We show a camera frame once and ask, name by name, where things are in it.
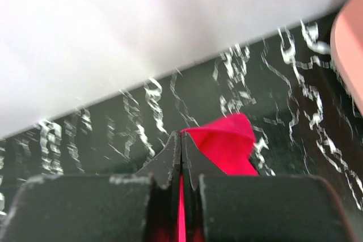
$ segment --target red cloth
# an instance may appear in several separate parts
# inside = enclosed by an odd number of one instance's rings
[[[181,131],[189,133],[198,149],[228,175],[258,175],[248,161],[256,141],[251,124],[243,114],[232,114],[202,127]],[[183,183],[179,196],[179,242],[185,242]]]

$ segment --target black marble surface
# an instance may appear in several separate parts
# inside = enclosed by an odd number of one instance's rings
[[[135,172],[173,130],[242,112],[256,135],[260,174],[324,177],[363,241],[363,121],[331,61],[335,15],[281,28],[0,141],[3,213],[32,175]]]

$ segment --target black tabletop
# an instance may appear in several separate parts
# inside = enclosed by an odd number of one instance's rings
[[[135,172],[173,130],[240,112],[256,135],[259,173],[322,176],[363,241],[363,121],[330,57],[335,16],[280,28],[0,141],[3,211],[30,176]]]

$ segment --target red fabric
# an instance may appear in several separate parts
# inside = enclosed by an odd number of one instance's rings
[[[181,131],[189,133],[198,149],[228,175],[258,175],[248,161],[255,135],[247,117],[232,114],[202,127]],[[183,178],[180,178],[179,242],[185,242]]]

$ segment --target white surface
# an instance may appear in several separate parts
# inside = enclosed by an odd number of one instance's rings
[[[343,0],[0,0],[0,136]]]

